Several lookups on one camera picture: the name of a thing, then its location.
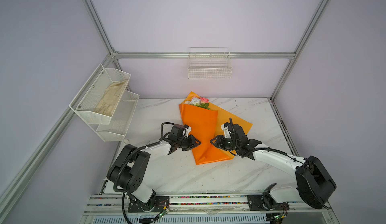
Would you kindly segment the white fake rose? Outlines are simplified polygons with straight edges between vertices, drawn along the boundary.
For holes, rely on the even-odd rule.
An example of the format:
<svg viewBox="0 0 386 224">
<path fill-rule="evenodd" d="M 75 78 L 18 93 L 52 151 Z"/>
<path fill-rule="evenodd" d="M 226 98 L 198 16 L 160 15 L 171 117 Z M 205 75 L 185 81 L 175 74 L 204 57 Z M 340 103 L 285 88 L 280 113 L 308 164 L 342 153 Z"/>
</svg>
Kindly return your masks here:
<svg viewBox="0 0 386 224">
<path fill-rule="evenodd" d="M 191 100 L 186 100 L 184 104 L 199 106 L 201 104 L 201 99 L 198 97 L 193 97 Z"/>
</svg>

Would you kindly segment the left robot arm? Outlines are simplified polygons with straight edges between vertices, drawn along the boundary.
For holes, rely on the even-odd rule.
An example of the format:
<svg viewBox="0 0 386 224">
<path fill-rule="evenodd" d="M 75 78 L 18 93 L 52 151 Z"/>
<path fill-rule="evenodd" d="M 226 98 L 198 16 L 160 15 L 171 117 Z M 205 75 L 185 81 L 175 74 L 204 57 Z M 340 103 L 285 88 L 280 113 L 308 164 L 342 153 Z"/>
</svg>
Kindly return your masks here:
<svg viewBox="0 0 386 224">
<path fill-rule="evenodd" d="M 160 126 L 160 139 L 141 147 L 125 145 L 107 173 L 113 183 L 113 190 L 140 203 L 152 205 L 155 191 L 144 183 L 144 176 L 150 160 L 169 156 L 178 149 L 190 151 L 201 145 L 191 134 L 192 128 L 172 122 Z"/>
</svg>

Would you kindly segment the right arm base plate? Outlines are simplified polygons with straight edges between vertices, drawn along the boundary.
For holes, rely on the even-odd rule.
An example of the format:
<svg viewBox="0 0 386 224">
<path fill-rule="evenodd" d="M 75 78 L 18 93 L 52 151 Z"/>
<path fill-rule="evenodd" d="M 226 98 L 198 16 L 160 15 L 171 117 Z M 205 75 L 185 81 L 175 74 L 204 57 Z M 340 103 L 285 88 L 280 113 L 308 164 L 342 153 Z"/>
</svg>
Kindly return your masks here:
<svg viewBox="0 0 386 224">
<path fill-rule="evenodd" d="M 247 202 L 251 211 L 288 211 L 286 202 L 277 203 L 269 195 L 247 195 Z"/>
</svg>

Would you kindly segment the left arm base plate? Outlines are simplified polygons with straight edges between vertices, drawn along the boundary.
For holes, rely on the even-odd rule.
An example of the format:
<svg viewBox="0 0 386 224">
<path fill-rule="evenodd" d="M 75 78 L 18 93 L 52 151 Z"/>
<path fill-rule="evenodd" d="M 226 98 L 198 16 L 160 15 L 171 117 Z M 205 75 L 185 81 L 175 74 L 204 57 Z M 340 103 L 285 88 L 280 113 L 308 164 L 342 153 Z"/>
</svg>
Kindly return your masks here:
<svg viewBox="0 0 386 224">
<path fill-rule="evenodd" d="M 129 213 L 160 213 L 169 207 L 170 197 L 154 195 L 147 202 L 139 199 L 130 200 L 127 211 Z"/>
</svg>

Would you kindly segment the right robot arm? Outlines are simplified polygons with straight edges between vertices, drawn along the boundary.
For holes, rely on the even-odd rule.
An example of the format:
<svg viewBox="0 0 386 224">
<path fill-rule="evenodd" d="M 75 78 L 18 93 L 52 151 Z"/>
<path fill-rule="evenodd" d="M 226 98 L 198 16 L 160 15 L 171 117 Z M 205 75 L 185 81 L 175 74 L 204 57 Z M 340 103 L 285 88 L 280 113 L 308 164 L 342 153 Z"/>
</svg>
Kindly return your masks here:
<svg viewBox="0 0 386 224">
<path fill-rule="evenodd" d="M 298 157 L 271 148 L 259 140 L 249 138 L 243 128 L 232 121 L 226 122 L 221 128 L 223 135 L 210 141 L 214 147 L 234 156 L 264 162 L 293 179 L 292 183 L 273 183 L 267 187 L 260 199 L 263 209 L 270 211 L 288 202 L 300 201 L 320 210 L 336 190 L 336 183 L 317 157 Z"/>
</svg>

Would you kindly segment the pink fake rose spray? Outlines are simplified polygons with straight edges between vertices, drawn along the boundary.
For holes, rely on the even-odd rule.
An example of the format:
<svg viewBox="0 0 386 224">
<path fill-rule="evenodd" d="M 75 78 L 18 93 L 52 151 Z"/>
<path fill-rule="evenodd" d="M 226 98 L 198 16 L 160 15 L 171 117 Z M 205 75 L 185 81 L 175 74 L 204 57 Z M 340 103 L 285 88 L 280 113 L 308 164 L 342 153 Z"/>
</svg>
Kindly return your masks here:
<svg viewBox="0 0 386 224">
<path fill-rule="evenodd" d="M 204 108 L 204 109 L 210 110 L 209 105 L 210 105 L 209 99 L 207 99 L 207 98 L 198 98 L 198 102 L 197 102 L 196 106 L 198 106 L 200 108 Z"/>
</svg>

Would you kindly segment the orange wrapping paper sheet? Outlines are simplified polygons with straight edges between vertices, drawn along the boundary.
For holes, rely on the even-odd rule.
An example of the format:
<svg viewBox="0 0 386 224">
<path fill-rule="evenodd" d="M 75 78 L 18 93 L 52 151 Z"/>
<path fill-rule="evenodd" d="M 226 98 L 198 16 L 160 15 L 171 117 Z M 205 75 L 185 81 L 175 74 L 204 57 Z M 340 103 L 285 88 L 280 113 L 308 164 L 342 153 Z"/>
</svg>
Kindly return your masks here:
<svg viewBox="0 0 386 224">
<path fill-rule="evenodd" d="M 190 134 L 201 141 L 201 145 L 192 150 L 196 165 L 210 164 L 234 159 L 229 152 L 214 147 L 210 140 L 224 132 L 221 125 L 232 118 L 233 122 L 239 124 L 245 133 L 252 128 L 252 123 L 210 103 L 210 110 L 198 106 L 184 104 L 186 100 L 193 97 L 201 98 L 198 94 L 191 92 L 179 105 L 181 118 L 184 125 L 192 128 Z"/>
</svg>

